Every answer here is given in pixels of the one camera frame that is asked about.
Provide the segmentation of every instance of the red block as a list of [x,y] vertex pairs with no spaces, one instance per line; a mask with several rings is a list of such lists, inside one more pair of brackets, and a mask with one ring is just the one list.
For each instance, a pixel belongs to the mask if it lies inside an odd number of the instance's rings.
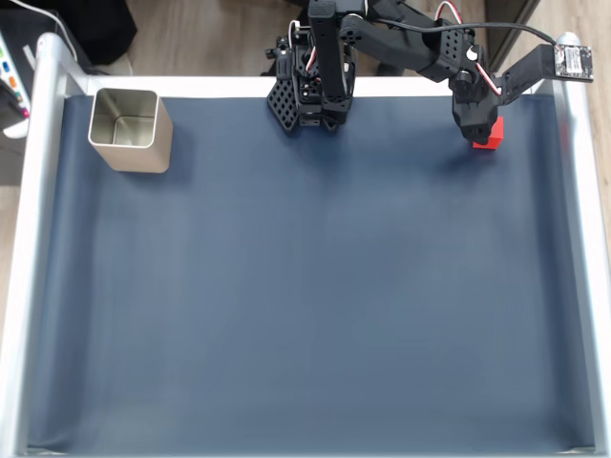
[[502,116],[499,116],[496,120],[495,125],[493,126],[493,132],[488,138],[487,145],[480,145],[479,143],[474,143],[474,148],[480,150],[495,150],[500,146],[503,142],[503,138],[505,137],[505,119]]

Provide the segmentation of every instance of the white cable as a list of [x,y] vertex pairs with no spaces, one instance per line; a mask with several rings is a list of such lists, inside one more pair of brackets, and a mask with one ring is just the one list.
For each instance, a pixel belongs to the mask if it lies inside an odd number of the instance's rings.
[[486,82],[488,83],[488,86],[490,86],[490,89],[493,90],[493,92],[500,96],[502,94],[500,88],[498,88],[497,86],[495,86],[494,81],[492,80],[492,78],[490,76],[488,76],[488,74],[486,73],[486,71],[484,70],[484,68],[479,65],[479,63],[475,62],[475,66],[477,67],[477,70],[479,71],[479,74],[482,75],[482,77],[486,80]]
[[68,37],[68,33],[66,32],[66,28],[61,23],[61,21],[57,18],[57,16],[53,16],[48,11],[44,11],[44,10],[41,10],[41,9],[39,9],[37,7],[33,7],[32,5],[28,5],[27,3],[23,3],[20,0],[11,0],[11,1],[15,5],[19,5],[20,7],[25,8],[26,10],[31,10],[31,11],[39,12],[40,14],[44,14],[45,16],[50,17],[53,21],[55,21],[57,23],[57,25],[59,26],[59,29],[61,29],[62,33],[64,34],[64,38],[66,38],[66,42],[68,43],[68,48],[70,48],[70,51],[73,54],[74,60],[76,62],[78,62],[78,57],[76,56],[76,49],[73,46],[73,42],[70,41],[70,38]]
[[452,11],[452,14],[454,15],[454,18],[456,19],[456,22],[458,24],[462,24],[462,19],[460,18],[460,14],[458,13],[458,10],[456,9],[456,7],[454,6],[452,2],[441,2],[439,4],[439,7],[437,8],[437,12],[435,13],[435,21],[438,20],[439,17],[441,16],[441,11],[443,10],[444,7],[450,8],[450,10]]
[[312,54],[310,55],[309,60],[307,61],[307,65],[305,66],[306,72],[309,72],[309,69],[314,64],[314,60],[316,60],[316,47],[312,48]]
[[[456,18],[456,22],[458,24],[462,24],[462,18],[460,17],[460,13],[458,12],[458,10],[456,9],[456,7],[453,5],[452,2],[441,2],[439,4],[439,8],[437,8],[437,12],[435,13],[435,21],[439,19],[439,16],[441,15],[441,11],[443,10],[444,7],[449,7],[450,10],[452,10],[454,17]],[[475,66],[477,67],[477,71],[479,72],[479,74],[481,74],[482,78],[484,78],[486,83],[488,83],[488,86],[490,86],[490,89],[492,89],[493,92],[500,97],[502,94],[502,91],[500,90],[500,88],[498,88],[495,85],[494,81],[492,80],[490,76],[488,76],[484,68],[481,65],[479,65],[479,63],[477,62],[475,62]]]
[[293,49],[293,25],[295,25],[296,31],[302,26],[299,21],[290,21],[288,23],[288,48],[290,50]]

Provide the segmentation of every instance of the blue fabric surface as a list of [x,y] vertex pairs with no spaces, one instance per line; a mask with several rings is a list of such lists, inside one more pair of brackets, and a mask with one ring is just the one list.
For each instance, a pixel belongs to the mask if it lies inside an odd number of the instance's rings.
[[164,101],[163,175],[67,101],[30,444],[73,453],[556,452],[593,443],[553,100],[474,153],[449,98],[284,135]]

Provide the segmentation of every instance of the circuit board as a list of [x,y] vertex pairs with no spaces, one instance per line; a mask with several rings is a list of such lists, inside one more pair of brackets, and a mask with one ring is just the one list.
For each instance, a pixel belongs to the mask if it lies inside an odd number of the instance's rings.
[[589,46],[556,45],[556,76],[560,78],[594,80],[592,49]]

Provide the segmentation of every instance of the square metal container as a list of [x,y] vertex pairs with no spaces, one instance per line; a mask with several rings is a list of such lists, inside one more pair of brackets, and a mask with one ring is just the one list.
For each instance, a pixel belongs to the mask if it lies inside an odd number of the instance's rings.
[[170,166],[174,125],[153,91],[100,89],[89,141],[119,172],[160,174]]

